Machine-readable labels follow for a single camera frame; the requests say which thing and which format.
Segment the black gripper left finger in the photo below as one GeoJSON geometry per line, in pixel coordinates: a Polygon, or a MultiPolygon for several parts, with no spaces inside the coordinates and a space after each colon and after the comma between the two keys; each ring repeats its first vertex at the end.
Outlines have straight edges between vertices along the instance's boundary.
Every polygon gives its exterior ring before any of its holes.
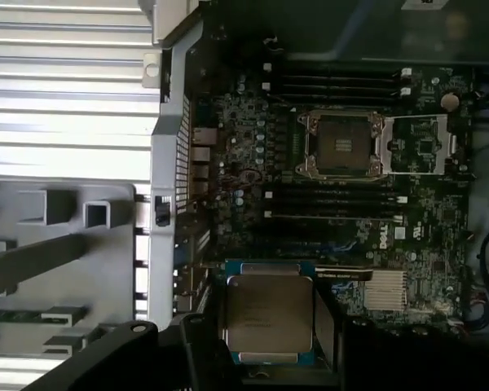
{"type": "Polygon", "coordinates": [[[122,324],[37,379],[38,390],[241,390],[214,323],[184,314],[164,330],[122,324]]]}

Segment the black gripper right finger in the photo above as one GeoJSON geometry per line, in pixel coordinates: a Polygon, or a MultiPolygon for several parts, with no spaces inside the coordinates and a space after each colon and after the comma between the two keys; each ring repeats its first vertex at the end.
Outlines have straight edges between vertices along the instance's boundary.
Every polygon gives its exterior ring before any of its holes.
{"type": "Polygon", "coordinates": [[[341,390],[489,390],[489,355],[433,327],[391,332],[315,287],[315,334],[341,390]]]}

